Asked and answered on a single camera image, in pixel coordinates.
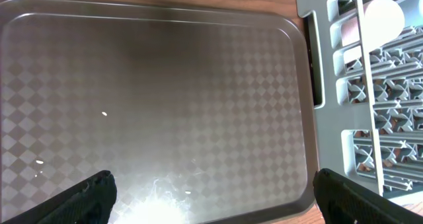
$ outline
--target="black object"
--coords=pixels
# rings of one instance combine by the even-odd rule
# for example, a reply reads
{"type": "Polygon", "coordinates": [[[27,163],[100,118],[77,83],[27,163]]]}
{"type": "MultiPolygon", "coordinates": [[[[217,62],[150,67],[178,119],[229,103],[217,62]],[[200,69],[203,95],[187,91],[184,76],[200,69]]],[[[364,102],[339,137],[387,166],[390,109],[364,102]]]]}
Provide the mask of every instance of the black object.
{"type": "Polygon", "coordinates": [[[316,172],[313,185],[326,224],[423,223],[423,217],[327,168],[316,172]]]}
{"type": "Polygon", "coordinates": [[[117,189],[104,170],[3,224],[107,224],[117,189]]]}

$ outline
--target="light blue cup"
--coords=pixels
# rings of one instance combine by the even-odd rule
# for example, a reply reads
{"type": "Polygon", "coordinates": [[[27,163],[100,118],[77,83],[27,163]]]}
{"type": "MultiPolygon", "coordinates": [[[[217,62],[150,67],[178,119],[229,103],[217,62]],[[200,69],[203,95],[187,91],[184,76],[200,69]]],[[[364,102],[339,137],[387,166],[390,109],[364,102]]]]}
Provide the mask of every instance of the light blue cup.
{"type": "Polygon", "coordinates": [[[423,26],[423,0],[406,0],[399,6],[405,16],[405,27],[423,26]]]}

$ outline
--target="checkered pattern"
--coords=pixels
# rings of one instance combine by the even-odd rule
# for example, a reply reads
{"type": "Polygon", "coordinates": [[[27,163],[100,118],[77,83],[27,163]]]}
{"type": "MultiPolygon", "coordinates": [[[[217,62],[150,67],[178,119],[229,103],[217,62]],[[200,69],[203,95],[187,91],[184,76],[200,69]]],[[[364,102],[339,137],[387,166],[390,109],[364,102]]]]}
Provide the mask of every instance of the checkered pattern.
{"type": "Polygon", "coordinates": [[[104,169],[118,186],[111,223],[152,198],[196,223],[305,189],[279,30],[23,17],[1,53],[3,221],[104,169]]]}

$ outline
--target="dish rack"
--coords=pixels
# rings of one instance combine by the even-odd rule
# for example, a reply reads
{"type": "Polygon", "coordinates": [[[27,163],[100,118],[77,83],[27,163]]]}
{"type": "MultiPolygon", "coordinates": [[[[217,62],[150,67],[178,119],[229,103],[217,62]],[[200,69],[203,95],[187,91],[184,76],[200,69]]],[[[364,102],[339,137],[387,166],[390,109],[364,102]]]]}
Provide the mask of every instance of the dish rack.
{"type": "Polygon", "coordinates": [[[369,51],[363,4],[297,0],[309,26],[319,168],[330,168],[391,201],[423,200],[423,28],[369,51]],[[341,26],[358,17],[361,40],[343,46],[341,26]],[[345,51],[362,58],[345,64],[345,51]]]}

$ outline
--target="tray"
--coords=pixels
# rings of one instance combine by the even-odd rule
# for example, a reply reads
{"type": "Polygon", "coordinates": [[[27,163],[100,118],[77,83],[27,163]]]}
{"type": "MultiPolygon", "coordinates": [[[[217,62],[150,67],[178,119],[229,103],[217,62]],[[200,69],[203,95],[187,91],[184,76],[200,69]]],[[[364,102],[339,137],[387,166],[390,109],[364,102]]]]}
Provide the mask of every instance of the tray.
{"type": "Polygon", "coordinates": [[[110,223],[261,223],[314,202],[303,35],[211,9],[4,0],[2,221],[100,170],[110,223]]]}

